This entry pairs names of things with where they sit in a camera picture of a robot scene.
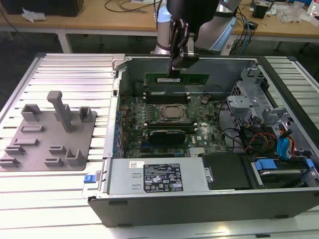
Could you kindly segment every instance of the blue cable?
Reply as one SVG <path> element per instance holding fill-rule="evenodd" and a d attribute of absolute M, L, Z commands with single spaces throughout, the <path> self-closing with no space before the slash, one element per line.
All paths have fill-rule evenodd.
<path fill-rule="evenodd" d="M 243 19 L 246 24 L 247 24 L 247 33 L 248 33 L 248 37 L 246 39 L 246 43 L 245 43 L 245 46 L 243 48 L 243 50 L 241 51 L 241 53 L 239 54 L 240 56 L 244 53 L 244 51 L 246 50 L 247 46 L 248 46 L 248 41 L 249 41 L 249 38 L 250 38 L 250 28 L 249 28 L 249 24 L 248 24 L 248 21 L 247 19 Z"/>

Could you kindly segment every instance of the white paper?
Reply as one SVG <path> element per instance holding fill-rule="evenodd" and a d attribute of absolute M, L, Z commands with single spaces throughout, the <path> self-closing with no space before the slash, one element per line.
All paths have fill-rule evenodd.
<path fill-rule="evenodd" d="M 42 12 L 32 12 L 32 11 L 25 10 L 24 8 L 22 8 L 22 10 L 23 10 L 22 17 L 24 17 L 25 19 L 31 22 L 34 22 L 34 20 L 41 20 L 41 21 L 46 20 L 45 14 Z"/>

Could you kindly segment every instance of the white sticker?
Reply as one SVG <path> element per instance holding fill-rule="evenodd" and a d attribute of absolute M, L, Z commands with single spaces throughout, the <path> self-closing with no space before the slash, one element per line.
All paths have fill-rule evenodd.
<path fill-rule="evenodd" d="M 173 79 L 173 78 L 158 78 L 158 83 L 161 83 L 161 82 L 179 83 L 180 79 L 179 78 L 177 78 L 177 79 Z"/>
<path fill-rule="evenodd" d="M 143 168 L 144 161 L 130 161 L 130 168 Z"/>

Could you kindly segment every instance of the floor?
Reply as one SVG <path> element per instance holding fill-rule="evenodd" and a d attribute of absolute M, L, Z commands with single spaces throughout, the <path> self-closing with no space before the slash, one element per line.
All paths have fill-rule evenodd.
<path fill-rule="evenodd" d="M 71 35 L 70 39 L 74 53 L 149 54 L 156 45 L 155 37 L 103 36 L 104 45 L 99 44 L 97 35 Z M 318 46 L 308 45 L 302 54 L 299 50 L 304 43 L 285 42 L 278 52 L 273 50 L 274 45 L 274 42 L 253 40 L 244 55 L 293 55 L 312 75 L 319 70 Z M 2 109 L 35 55 L 38 52 L 61 53 L 62 49 L 55 34 L 24 33 L 22 37 L 13 34 L 12 42 L 0 38 L 0 52 L 0 109 Z"/>

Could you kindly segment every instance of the red wire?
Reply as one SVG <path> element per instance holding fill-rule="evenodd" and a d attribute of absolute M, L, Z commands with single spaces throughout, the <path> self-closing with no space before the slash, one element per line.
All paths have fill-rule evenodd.
<path fill-rule="evenodd" d="M 270 136 L 272 136 L 275 140 L 277 140 L 277 138 L 276 138 L 276 136 L 274 136 L 273 134 L 271 134 L 271 133 L 257 133 L 257 134 L 255 134 L 254 135 L 254 137 L 251 139 L 251 141 L 249 142 L 249 144 L 248 145 L 251 145 L 251 143 L 255 140 L 255 138 L 256 138 L 256 136 L 258 136 L 258 135 L 264 135 L 264 134 L 267 134 L 267 135 L 270 135 Z"/>

